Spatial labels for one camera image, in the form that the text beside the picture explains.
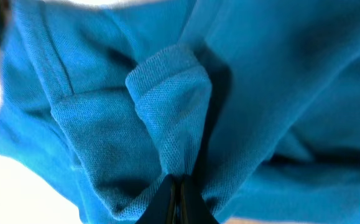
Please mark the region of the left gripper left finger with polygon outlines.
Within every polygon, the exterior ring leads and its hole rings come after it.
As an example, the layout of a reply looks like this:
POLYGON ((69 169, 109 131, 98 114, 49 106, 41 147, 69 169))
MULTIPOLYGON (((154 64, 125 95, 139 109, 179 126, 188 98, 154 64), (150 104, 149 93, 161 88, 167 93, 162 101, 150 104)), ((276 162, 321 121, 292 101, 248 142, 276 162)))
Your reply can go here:
POLYGON ((176 183, 166 175, 153 199, 136 224, 174 224, 177 209, 176 183))

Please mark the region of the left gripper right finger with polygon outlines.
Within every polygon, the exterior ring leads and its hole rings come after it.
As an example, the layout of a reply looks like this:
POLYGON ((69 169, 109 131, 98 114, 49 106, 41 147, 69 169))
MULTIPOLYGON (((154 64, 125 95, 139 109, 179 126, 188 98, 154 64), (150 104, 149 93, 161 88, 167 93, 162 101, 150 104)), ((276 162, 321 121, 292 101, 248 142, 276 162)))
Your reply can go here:
POLYGON ((180 184, 179 208, 181 224, 219 224, 189 175, 180 184))

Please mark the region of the blue t-shirt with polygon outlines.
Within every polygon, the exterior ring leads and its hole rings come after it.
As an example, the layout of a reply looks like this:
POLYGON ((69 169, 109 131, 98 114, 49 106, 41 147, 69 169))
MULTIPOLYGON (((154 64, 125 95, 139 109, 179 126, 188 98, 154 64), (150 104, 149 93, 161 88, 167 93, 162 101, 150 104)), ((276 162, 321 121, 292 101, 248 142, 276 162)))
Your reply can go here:
POLYGON ((360 1, 13 1, 0 155, 85 223, 164 177, 218 219, 360 223, 360 1))

